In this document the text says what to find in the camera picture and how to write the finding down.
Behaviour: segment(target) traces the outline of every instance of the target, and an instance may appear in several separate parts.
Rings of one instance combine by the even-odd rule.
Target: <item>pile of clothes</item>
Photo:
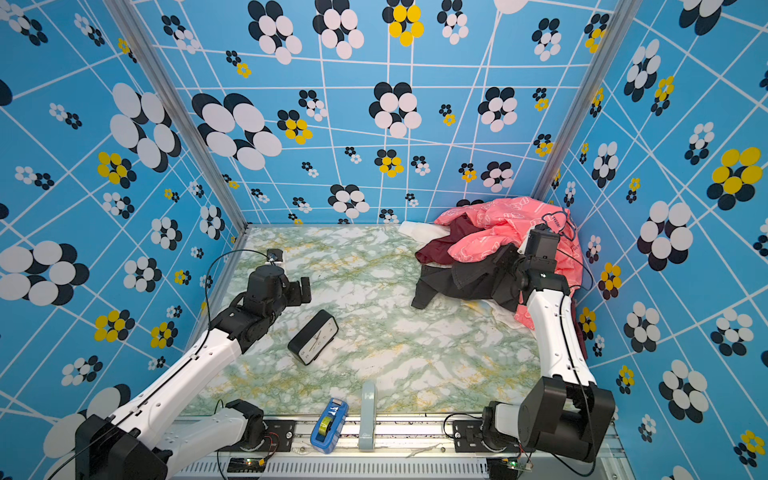
[[[555,272],[565,276],[571,288],[579,286],[583,267],[575,259],[581,258],[581,247],[567,209],[530,197],[502,198],[452,208],[435,225],[404,222],[401,233],[427,243],[415,254],[422,273],[412,306],[426,308],[437,293],[487,300],[494,316],[503,309],[515,322],[534,329],[512,271],[522,257],[518,248],[528,231],[542,223],[561,234]]]

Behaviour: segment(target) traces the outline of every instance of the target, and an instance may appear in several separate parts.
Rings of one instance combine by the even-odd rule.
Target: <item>metal frame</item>
[[[197,128],[187,113],[187,108],[181,100],[181,96],[174,87],[174,83],[168,76],[157,52],[152,48],[152,43],[147,37],[144,27],[137,16],[136,9],[130,0],[104,0],[107,10],[112,14],[115,23],[127,39],[131,50],[138,59],[138,64],[147,75],[149,82],[163,101],[166,111],[176,124],[181,137],[189,148],[189,155],[197,163],[203,178],[210,189],[221,202],[221,207],[238,232],[244,232],[247,222],[243,212],[237,205],[230,189],[221,181],[221,172],[216,161],[208,151],[208,146],[203,142],[197,132]]]
[[[442,432],[446,413],[377,415],[374,452],[361,452],[357,448],[360,417],[348,416],[342,428],[342,435],[334,451],[325,455],[310,445],[312,429],[319,419],[317,415],[268,416],[265,419],[293,420],[291,452],[281,452],[267,464],[264,478],[487,478],[486,458],[506,458],[501,453],[472,454],[456,453],[453,440]],[[178,417],[174,427],[195,422],[201,417]],[[452,431],[452,420],[466,417],[451,417],[445,426]],[[219,461],[226,472],[230,457],[247,457],[247,452],[221,452]],[[250,454],[262,458],[262,454]],[[537,465],[536,472],[560,472],[559,462],[544,452],[533,452],[531,460]],[[216,466],[216,455],[208,455],[181,470],[176,480],[197,478],[220,478]],[[576,465],[586,472],[588,464]],[[634,480],[627,466],[624,448],[615,427],[611,425],[598,453],[598,468],[595,478],[604,472],[609,480]],[[253,473],[227,473],[228,478],[253,478]]]
[[[600,83],[616,58],[621,42],[627,36],[627,31],[642,2],[643,0],[620,0],[616,5],[616,10],[611,17],[611,27],[606,31],[600,49],[594,54],[587,73],[581,79],[576,97],[560,128],[554,150],[536,181],[532,195],[536,200],[543,201],[545,199],[549,184],[568,156],[568,148],[573,144],[576,134],[584,123],[584,117],[589,111],[594,93],[599,89]]]

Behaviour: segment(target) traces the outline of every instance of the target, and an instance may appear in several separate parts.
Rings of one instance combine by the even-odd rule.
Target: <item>white cloth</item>
[[[397,229],[401,234],[406,237],[411,237],[420,243],[429,243],[436,238],[447,237],[451,233],[449,227],[442,225],[435,225],[433,223],[421,223],[421,222],[409,222],[405,221],[400,224],[400,228]]]

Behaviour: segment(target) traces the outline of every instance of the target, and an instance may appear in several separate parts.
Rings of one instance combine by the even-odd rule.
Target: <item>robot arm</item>
[[[593,462],[611,423],[613,394],[600,389],[589,371],[571,320],[570,289],[554,272],[560,236],[533,229],[525,260],[515,271],[523,300],[536,327],[541,378],[521,405],[491,402],[483,410],[483,436],[490,449],[519,443],[534,449]],[[576,412],[565,409],[573,402]]]
[[[290,282],[278,266],[282,252],[267,252],[270,262],[250,274],[248,290],[216,316],[168,371],[106,419],[91,415],[80,425],[75,434],[75,478],[165,480],[224,446],[259,445],[263,412],[242,400],[178,432],[168,429],[218,372],[266,334],[286,306],[310,302],[309,279]]]

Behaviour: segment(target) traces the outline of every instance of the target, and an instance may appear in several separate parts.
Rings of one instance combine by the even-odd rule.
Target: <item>tape roll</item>
[[[331,423],[333,423],[333,419],[331,417],[324,417],[322,420],[320,420],[320,428],[317,429],[317,432],[320,435],[328,435],[328,428],[330,428]]]

